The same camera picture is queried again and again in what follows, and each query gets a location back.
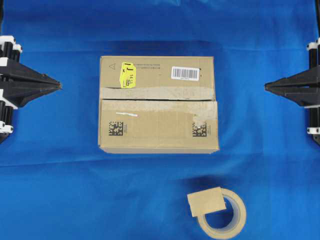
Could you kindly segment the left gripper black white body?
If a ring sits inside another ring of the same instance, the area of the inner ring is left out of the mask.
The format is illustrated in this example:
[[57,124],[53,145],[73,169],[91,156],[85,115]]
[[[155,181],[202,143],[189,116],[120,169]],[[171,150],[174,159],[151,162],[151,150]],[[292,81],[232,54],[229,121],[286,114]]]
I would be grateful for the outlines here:
[[[16,43],[16,39],[12,35],[0,36],[0,66],[7,67],[9,60],[17,63],[20,62],[20,55],[23,48]],[[13,113],[17,110],[17,104],[5,97],[5,91],[9,82],[13,80],[8,76],[0,74],[0,142],[3,143],[14,131]]]

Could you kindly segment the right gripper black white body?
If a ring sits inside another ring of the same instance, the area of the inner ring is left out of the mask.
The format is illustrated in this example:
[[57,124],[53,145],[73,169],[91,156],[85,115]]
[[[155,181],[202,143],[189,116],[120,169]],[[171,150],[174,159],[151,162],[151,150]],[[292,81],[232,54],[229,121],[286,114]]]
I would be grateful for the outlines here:
[[[310,42],[307,45],[309,69],[313,69],[320,65],[320,38],[315,42]],[[314,142],[320,142],[320,85],[319,82],[311,85],[313,97],[311,103],[308,104],[309,109],[309,124],[307,133],[311,135]]]

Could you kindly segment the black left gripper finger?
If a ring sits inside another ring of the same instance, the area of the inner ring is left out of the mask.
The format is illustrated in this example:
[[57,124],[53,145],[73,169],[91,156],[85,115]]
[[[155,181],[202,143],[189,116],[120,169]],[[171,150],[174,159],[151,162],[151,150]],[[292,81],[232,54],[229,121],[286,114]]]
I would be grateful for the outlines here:
[[1,101],[14,109],[24,107],[28,102],[48,95],[62,88],[61,84],[49,83],[1,83]]
[[43,83],[61,88],[61,83],[14,60],[0,61],[0,74],[12,80]]

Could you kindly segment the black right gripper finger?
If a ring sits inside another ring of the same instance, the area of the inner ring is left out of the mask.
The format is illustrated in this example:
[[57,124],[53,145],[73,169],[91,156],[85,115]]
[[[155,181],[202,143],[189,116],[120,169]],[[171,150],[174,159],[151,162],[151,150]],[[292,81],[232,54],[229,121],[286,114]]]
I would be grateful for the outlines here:
[[279,80],[268,82],[264,85],[265,90],[273,88],[289,87],[319,87],[320,86],[320,66],[310,68],[295,75],[284,77]]
[[266,91],[295,102],[301,107],[320,104],[320,89],[318,87],[276,87]]

